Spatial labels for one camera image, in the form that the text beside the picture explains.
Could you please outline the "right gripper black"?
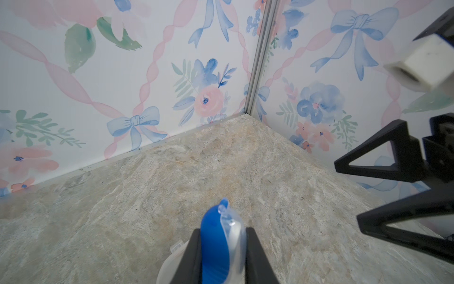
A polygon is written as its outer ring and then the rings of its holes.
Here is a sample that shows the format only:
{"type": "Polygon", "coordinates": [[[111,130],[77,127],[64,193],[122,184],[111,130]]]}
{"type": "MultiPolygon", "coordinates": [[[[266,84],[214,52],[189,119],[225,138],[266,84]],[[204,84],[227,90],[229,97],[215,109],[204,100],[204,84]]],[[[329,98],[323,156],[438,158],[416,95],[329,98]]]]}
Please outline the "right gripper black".
{"type": "Polygon", "coordinates": [[[394,120],[368,140],[334,162],[338,173],[402,182],[423,182],[430,190],[385,204],[357,216],[361,233],[412,249],[452,264],[454,243],[445,239],[393,227],[393,224],[454,213],[454,114],[429,120],[431,135],[423,138],[426,161],[418,139],[409,134],[407,122],[394,120]],[[390,146],[391,154],[379,156],[372,166],[356,165],[364,156],[390,146]]]}

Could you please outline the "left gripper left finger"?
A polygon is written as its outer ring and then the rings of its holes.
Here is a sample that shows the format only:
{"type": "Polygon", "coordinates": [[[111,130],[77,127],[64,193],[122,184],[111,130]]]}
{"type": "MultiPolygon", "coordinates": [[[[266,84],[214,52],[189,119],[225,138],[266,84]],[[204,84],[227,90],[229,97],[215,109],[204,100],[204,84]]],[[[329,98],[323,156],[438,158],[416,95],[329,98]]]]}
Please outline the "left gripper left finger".
{"type": "Polygon", "coordinates": [[[202,283],[202,239],[201,230],[195,229],[185,248],[182,260],[170,284],[202,283]]]}

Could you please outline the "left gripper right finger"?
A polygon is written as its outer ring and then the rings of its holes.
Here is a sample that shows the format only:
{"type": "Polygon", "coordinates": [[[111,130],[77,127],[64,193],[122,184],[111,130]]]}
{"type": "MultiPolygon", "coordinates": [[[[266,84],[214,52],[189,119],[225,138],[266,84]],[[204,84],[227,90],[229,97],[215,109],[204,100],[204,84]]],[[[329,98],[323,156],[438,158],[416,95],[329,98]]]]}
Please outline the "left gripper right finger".
{"type": "Polygon", "coordinates": [[[279,284],[256,231],[252,227],[247,227],[246,233],[245,283],[279,284]]]}

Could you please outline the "blue toothbrush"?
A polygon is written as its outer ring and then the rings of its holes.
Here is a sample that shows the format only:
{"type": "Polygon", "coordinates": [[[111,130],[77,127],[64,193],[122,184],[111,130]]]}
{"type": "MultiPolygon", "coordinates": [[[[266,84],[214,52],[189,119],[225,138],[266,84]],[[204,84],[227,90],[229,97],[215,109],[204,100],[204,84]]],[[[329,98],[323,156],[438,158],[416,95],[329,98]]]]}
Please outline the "blue toothbrush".
{"type": "Polygon", "coordinates": [[[201,222],[202,282],[241,284],[245,269],[247,232],[240,215],[223,199],[201,222]]]}

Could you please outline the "clear plastic container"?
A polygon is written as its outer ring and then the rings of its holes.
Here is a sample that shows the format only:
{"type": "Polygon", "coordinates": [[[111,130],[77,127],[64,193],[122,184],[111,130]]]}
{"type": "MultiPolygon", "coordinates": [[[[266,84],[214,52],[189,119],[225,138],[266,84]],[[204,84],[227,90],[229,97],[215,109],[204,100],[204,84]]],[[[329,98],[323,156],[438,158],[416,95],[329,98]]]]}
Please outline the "clear plastic container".
{"type": "Polygon", "coordinates": [[[180,265],[188,241],[178,241],[170,247],[170,256],[163,262],[157,277],[156,284],[169,284],[180,265]]]}

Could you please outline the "right corner aluminium post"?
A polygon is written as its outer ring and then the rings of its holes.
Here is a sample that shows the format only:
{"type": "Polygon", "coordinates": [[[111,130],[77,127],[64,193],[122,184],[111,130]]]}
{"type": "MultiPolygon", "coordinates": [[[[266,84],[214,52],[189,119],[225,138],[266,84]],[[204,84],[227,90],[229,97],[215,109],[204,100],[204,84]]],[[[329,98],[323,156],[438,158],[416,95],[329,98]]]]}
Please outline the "right corner aluminium post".
{"type": "Polygon", "coordinates": [[[266,50],[272,36],[275,25],[276,13],[279,7],[279,0],[267,1],[262,15],[261,33],[258,36],[257,48],[254,56],[253,69],[249,80],[248,92],[246,96],[244,112],[253,115],[254,104],[259,89],[260,78],[266,59],[266,50]]]}

